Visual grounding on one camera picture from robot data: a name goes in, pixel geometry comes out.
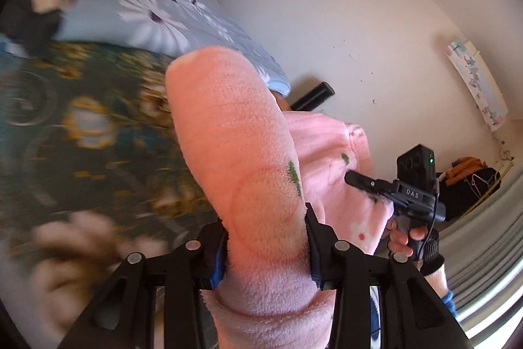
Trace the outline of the person's right hand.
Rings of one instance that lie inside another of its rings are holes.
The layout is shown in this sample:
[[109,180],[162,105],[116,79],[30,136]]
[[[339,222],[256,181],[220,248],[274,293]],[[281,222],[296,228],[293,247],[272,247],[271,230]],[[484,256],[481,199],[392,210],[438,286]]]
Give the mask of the person's right hand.
[[411,229],[409,233],[405,233],[398,228],[398,224],[394,219],[388,221],[386,230],[389,236],[388,250],[392,254],[403,253],[407,257],[411,257],[414,253],[414,250],[409,247],[409,242],[422,241],[428,233],[426,226]]

